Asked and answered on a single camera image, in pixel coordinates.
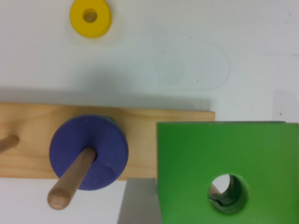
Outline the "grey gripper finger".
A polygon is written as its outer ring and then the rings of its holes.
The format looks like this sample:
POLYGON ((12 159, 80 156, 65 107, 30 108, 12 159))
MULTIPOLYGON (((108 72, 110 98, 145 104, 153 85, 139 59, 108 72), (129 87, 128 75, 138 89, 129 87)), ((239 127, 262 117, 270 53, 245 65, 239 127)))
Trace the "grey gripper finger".
POLYGON ((117 224, 163 224, 154 178, 129 178, 117 224))

